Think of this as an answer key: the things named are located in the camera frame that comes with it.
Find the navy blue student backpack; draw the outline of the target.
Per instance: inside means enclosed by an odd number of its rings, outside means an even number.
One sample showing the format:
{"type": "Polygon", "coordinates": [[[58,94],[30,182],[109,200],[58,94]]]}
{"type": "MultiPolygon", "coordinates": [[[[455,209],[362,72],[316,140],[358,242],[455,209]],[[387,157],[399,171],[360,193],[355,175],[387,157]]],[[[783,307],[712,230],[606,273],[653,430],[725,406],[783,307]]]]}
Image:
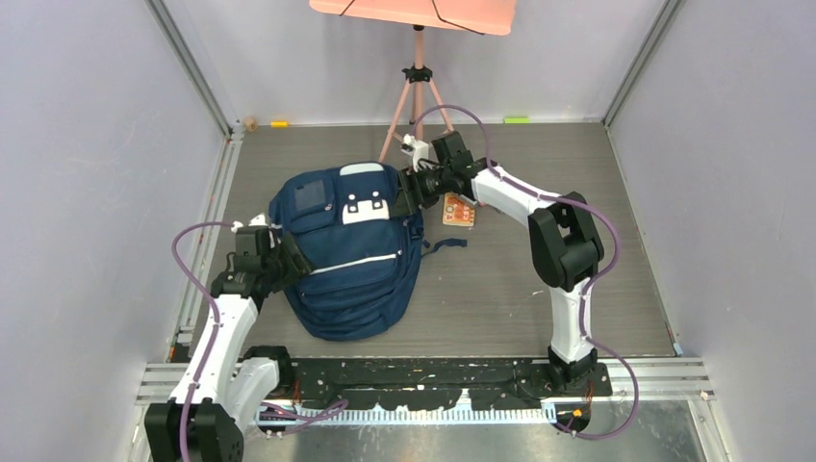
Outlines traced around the navy blue student backpack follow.
{"type": "Polygon", "coordinates": [[[428,242],[420,212],[394,216],[398,188],[396,168],[363,162],[297,174],[270,201],[272,227],[313,268],[284,291],[312,336],[346,342],[387,331],[409,306],[422,258],[467,246],[428,242]]]}

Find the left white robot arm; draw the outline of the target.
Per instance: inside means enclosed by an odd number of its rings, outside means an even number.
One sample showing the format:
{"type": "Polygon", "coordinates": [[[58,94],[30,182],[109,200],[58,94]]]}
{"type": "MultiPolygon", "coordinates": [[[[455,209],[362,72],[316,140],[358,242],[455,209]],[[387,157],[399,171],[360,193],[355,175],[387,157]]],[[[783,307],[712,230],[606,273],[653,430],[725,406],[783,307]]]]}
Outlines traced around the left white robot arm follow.
{"type": "Polygon", "coordinates": [[[178,384],[164,402],[150,404],[143,425],[155,461],[240,461],[244,433],[269,395],[284,398],[295,374],[282,346],[239,358],[266,298],[314,270],[291,233],[265,224],[233,225],[228,267],[203,294],[208,325],[178,384]]]}

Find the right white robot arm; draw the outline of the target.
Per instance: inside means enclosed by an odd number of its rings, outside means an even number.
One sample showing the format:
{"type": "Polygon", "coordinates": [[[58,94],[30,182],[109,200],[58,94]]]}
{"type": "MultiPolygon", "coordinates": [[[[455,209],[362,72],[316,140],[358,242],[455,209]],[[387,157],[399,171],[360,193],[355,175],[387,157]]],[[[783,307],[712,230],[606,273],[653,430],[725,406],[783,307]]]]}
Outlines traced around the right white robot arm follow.
{"type": "Polygon", "coordinates": [[[546,192],[489,157],[476,160],[456,131],[432,143],[405,135],[400,148],[412,164],[398,174],[392,217],[406,217],[455,193],[524,225],[533,268],[549,288],[552,308],[546,374],[555,391],[575,394],[598,361],[597,349],[589,340],[589,298],[604,257],[584,197],[577,192],[546,192]]]}

